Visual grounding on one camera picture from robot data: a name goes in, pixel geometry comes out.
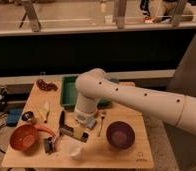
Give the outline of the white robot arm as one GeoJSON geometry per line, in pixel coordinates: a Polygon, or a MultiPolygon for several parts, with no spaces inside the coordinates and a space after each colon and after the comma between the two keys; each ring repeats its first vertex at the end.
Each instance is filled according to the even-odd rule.
{"type": "Polygon", "coordinates": [[[119,85],[109,81],[106,72],[100,68],[80,74],[75,86],[78,96],[74,115],[83,125],[93,119],[99,100],[107,99],[196,135],[195,97],[119,85]]]}

